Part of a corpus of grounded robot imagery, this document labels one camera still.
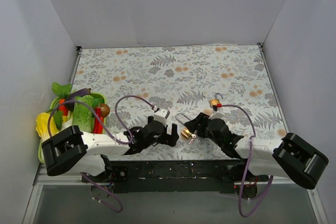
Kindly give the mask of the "long shackle brass padlock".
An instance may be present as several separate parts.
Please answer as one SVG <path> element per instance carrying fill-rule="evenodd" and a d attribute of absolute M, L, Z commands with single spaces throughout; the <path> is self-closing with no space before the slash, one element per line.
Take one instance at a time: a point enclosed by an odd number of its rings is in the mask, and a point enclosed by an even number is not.
<path fill-rule="evenodd" d="M 187 119 L 187 121 L 190 121 L 191 119 L 186 116 L 185 114 L 178 112 L 175 115 L 176 120 L 179 122 L 179 124 L 183 125 L 183 129 L 181 130 L 181 136 L 184 137 L 185 139 L 190 139 L 192 137 L 192 133 L 188 130 L 188 128 L 184 125 L 184 122 L 180 120 L 180 116 L 184 117 Z"/>

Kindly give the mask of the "small brass padlock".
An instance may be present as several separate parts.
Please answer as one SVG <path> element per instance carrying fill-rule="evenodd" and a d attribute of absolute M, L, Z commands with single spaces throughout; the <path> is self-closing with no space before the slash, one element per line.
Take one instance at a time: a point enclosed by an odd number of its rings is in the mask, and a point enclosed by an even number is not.
<path fill-rule="evenodd" d="M 215 93 L 214 98 L 211 98 L 209 100 L 210 107 L 212 108 L 213 106 L 217 106 L 220 104 L 220 99 L 223 98 L 223 95 L 219 92 Z"/>

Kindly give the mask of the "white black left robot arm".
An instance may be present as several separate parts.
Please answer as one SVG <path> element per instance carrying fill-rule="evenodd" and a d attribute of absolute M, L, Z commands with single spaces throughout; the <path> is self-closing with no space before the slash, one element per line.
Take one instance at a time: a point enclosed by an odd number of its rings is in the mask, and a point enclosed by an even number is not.
<path fill-rule="evenodd" d="M 177 125 L 172 124 L 171 133 L 167 126 L 148 117 L 144 127 L 131 129 L 132 143 L 128 132 L 121 132 L 114 140 L 106 134 L 82 132 L 78 126 L 70 126 L 44 141 L 41 145 L 48 176 L 58 176 L 66 172 L 83 172 L 94 176 L 100 182 L 111 178 L 108 155 L 133 155 L 155 144 L 174 147 L 179 139 Z"/>

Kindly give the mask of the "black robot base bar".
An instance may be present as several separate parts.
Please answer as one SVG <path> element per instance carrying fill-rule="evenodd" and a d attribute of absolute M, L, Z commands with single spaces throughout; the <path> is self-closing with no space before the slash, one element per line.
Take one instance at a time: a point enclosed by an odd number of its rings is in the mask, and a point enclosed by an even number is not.
<path fill-rule="evenodd" d="M 116 161 L 97 176 L 82 182 L 109 184 L 116 194 L 147 192 L 234 193 L 246 162 L 237 159 L 210 161 Z"/>

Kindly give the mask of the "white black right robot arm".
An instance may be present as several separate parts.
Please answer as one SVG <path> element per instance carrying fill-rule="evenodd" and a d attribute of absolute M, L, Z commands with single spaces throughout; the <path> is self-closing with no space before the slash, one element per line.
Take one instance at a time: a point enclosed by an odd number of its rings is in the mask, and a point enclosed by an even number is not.
<path fill-rule="evenodd" d="M 230 158 L 250 159 L 238 166 L 238 176 L 251 180 L 254 176 L 287 177 L 305 189 L 314 189 L 329 160 L 315 147 L 295 133 L 282 139 L 248 138 L 230 131 L 222 112 L 211 116 L 200 113 L 186 122 L 189 132 L 212 140 Z"/>

